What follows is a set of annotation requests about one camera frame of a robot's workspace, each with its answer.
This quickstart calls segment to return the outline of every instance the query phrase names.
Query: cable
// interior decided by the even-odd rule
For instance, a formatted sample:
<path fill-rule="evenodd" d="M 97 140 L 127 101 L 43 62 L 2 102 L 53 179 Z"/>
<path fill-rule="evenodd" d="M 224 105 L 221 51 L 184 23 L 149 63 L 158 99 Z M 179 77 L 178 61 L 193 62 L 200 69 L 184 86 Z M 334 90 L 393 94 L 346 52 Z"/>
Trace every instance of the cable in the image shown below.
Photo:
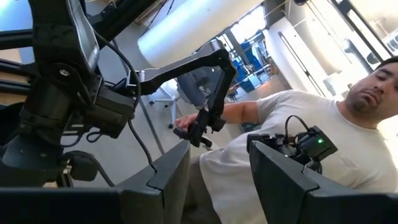
<path fill-rule="evenodd" d="M 167 16 L 167 15 L 170 13 L 170 11 L 172 10 L 173 4 L 174 4 L 174 0 L 173 0 L 172 3 L 170 4 L 169 10 L 167 11 L 166 16 Z"/>
<path fill-rule="evenodd" d="M 160 9 L 156 12 L 155 16 L 152 18 L 152 20 L 150 21 L 149 25 L 147 26 L 147 28 L 145 29 L 145 31 L 141 34 L 140 37 L 142 37 L 144 34 L 146 34 L 150 28 L 150 25 L 152 25 L 152 23 L 155 21 L 157 15 L 159 15 L 159 13 L 161 12 L 161 10 L 163 9 L 163 6 L 166 4 L 166 0 L 164 0 L 164 2 L 162 3 L 162 6 L 160 7 Z"/>
<path fill-rule="evenodd" d="M 69 144 L 69 145 L 61 145 L 61 147 L 64 147 L 64 148 L 68 148 L 68 147 L 73 147 L 73 146 L 76 146 L 79 142 L 80 142 L 80 140 L 81 140 L 81 134 L 79 134 L 79 136 L 77 137 L 77 139 L 75 140 L 75 142 L 74 143 L 72 143 L 72 144 Z"/>
<path fill-rule="evenodd" d="M 140 146 L 142 147 L 142 149 L 144 150 L 145 155 L 147 156 L 147 160 L 148 163 L 151 165 L 153 163 L 152 161 L 152 157 L 150 156 L 149 150 L 148 148 L 145 146 L 144 142 L 141 140 L 141 138 L 138 136 L 136 130 L 134 129 L 134 127 L 132 126 L 131 120 L 129 119 L 128 121 L 129 124 L 129 128 L 132 132 L 132 134 L 134 135 L 134 137 L 136 137 L 138 143 L 140 144 Z"/>
<path fill-rule="evenodd" d="M 105 45 L 107 45 L 110 49 L 112 49 L 113 51 L 115 51 L 115 53 L 117 53 L 117 55 L 124 61 L 124 63 L 129 67 L 131 73 L 134 75 L 134 78 L 136 79 L 136 83 L 137 83 L 136 100 L 135 100 L 135 102 L 134 102 L 134 109 L 136 109 L 138 103 L 139 103 L 140 100 L 141 100 L 141 84 L 140 84 L 140 81 L 139 81 L 139 78 L 138 78 L 138 75 L 137 75 L 136 71 L 134 70 L 134 68 L 133 68 L 132 65 L 130 64 L 129 60 L 122 54 L 122 52 L 120 52 L 119 49 L 117 49 L 115 46 L 113 46 L 112 44 L 110 44 L 104 37 L 102 37 L 101 35 L 99 35 L 99 33 L 97 33 L 97 31 L 95 31 L 94 29 L 93 29 L 93 31 L 94 31 L 95 35 L 96 35 L 100 40 L 102 40 L 102 41 L 105 43 Z M 152 157 L 150 156 L 150 153 L 149 153 L 149 151 L 148 151 L 148 148 L 145 146 L 144 142 L 141 140 L 141 138 L 140 138 L 140 137 L 138 136 L 138 134 L 136 133 L 136 130 L 133 128 L 132 123 L 131 123 L 131 119 L 129 119 L 128 125 L 129 125 L 129 128 L 130 128 L 132 134 L 134 135 L 134 137 L 137 139 L 138 143 L 141 145 L 142 149 L 144 150 L 144 153 L 145 153 L 145 155 L 146 155 L 146 157 L 147 157 L 147 160 L 148 160 L 149 165 L 155 170 L 155 172 L 157 172 L 157 169 L 152 165 L 153 161 L 152 161 Z M 90 140 L 90 139 L 89 139 L 89 136 L 92 136 L 92 135 L 94 135 L 94 134 L 99 134 L 99 135 L 98 135 L 97 138 L 95 138 L 94 140 Z M 93 133 L 89 133 L 89 134 L 87 135 L 86 138 L 87 138 L 87 141 L 88 141 L 88 142 L 90 142 L 90 141 L 91 141 L 91 142 L 95 142 L 95 141 L 97 141 L 101 136 L 102 136 L 102 134 L 100 134 L 99 132 L 93 132 Z"/>
<path fill-rule="evenodd" d="M 145 116 L 145 118 L 146 118 L 146 120 L 147 120 L 147 122 L 148 122 L 149 129 L 150 129 L 150 131 L 152 132 L 152 135 L 154 136 L 156 145 L 157 145 L 157 147 L 159 148 L 160 153 L 161 153 L 162 155 L 164 155 L 165 152 L 164 152 L 162 143 L 160 142 L 159 137 L 158 137 L 158 135 L 157 135 L 157 133 L 156 133 L 154 124 L 153 124 L 152 121 L 150 120 L 150 116 L 149 116 L 149 114 L 148 114 L 148 111 L 145 109 L 144 102 L 142 102 L 142 100 L 140 100 L 140 101 L 139 101 L 139 104 L 140 104 L 141 109 L 142 109 L 142 112 L 144 113 L 144 116 Z"/>
<path fill-rule="evenodd" d="M 90 137 L 93 136 L 93 135 L 96 135 L 96 134 L 97 134 L 98 136 L 95 137 L 93 140 L 91 140 Z M 101 132 L 99 132 L 99 131 L 93 131 L 93 132 L 87 134 L 86 140 L 87 140 L 88 142 L 90 142 L 90 143 L 94 143 L 94 142 L 98 141 L 98 140 L 100 139 L 101 136 L 102 136 Z"/>
<path fill-rule="evenodd" d="M 87 158 L 97 167 L 99 174 L 101 174 L 101 176 L 104 178 L 105 182 L 110 187 L 115 186 L 115 184 L 112 182 L 112 180 L 106 174 L 106 172 L 103 169 L 103 167 L 101 166 L 100 162 L 98 162 L 98 160 L 96 160 L 95 157 L 93 155 L 91 155 L 90 153 L 82 152 L 82 151 L 70 151 L 70 152 L 65 153 L 64 156 L 67 159 L 72 159 L 75 156 L 81 156 L 81 157 Z"/>
<path fill-rule="evenodd" d="M 134 109 L 136 109 L 138 102 L 141 99 L 141 84 L 140 84 L 140 81 L 139 81 L 136 71 L 132 67 L 129 60 L 123 55 L 123 53 L 120 50 L 118 50 L 115 46 L 113 46 L 111 43 L 109 43 L 104 37 L 99 35 L 99 33 L 97 33 L 97 31 L 95 31 L 94 29 L 93 29 L 93 31 L 95 33 L 95 36 L 97 36 L 101 41 L 104 42 L 105 45 L 107 45 L 110 49 L 112 49 L 124 61 L 124 63 L 126 63 L 126 65 L 129 67 L 130 72 L 133 75 L 134 79 L 136 80 L 136 85 L 137 85 L 137 93 L 135 93 L 136 100 L 134 102 Z"/>
<path fill-rule="evenodd" d="M 305 124 L 305 122 L 303 121 L 303 119 L 301 119 L 299 116 L 297 116 L 297 115 L 290 115 L 287 119 L 286 119 L 286 122 L 285 122 L 285 138 L 288 138 L 288 136 L 289 136 L 289 134 L 288 134 L 288 132 L 287 132 L 287 125 L 288 125 L 288 123 L 289 123 L 289 120 L 291 119 L 291 118 L 297 118 L 300 122 L 301 122 L 301 124 L 304 126 L 304 128 L 307 130 L 307 132 L 310 130 L 310 128 L 308 128 L 308 126 Z"/>

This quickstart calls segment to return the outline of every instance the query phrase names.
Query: white cylinder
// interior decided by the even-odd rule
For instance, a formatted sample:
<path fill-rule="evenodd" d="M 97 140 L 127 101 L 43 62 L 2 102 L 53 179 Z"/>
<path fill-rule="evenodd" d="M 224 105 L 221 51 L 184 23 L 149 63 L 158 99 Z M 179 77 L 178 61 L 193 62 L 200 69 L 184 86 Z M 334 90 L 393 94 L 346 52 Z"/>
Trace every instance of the white cylinder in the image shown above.
<path fill-rule="evenodd" d="M 154 68 L 189 56 L 263 0 L 186 0 L 138 40 Z"/>

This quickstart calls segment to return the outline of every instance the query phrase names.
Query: gray chair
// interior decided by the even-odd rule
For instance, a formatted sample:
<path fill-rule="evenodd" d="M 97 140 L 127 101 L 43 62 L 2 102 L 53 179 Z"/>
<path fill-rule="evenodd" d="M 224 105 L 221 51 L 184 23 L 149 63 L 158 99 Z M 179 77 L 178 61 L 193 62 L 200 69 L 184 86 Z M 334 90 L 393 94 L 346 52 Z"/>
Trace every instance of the gray chair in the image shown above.
<path fill-rule="evenodd" d="M 169 128 L 172 129 L 176 119 L 177 100 L 182 98 L 184 101 L 192 104 L 196 108 L 201 108 L 206 104 L 208 95 L 214 91 L 219 77 L 219 68 L 198 68 L 176 78 L 177 90 L 180 93 L 180 96 L 173 96 L 161 88 L 161 91 L 168 95 L 169 98 L 156 99 L 151 101 L 151 104 L 156 102 L 166 103 L 165 107 L 170 108 L 171 110 L 171 122 L 169 124 Z"/>

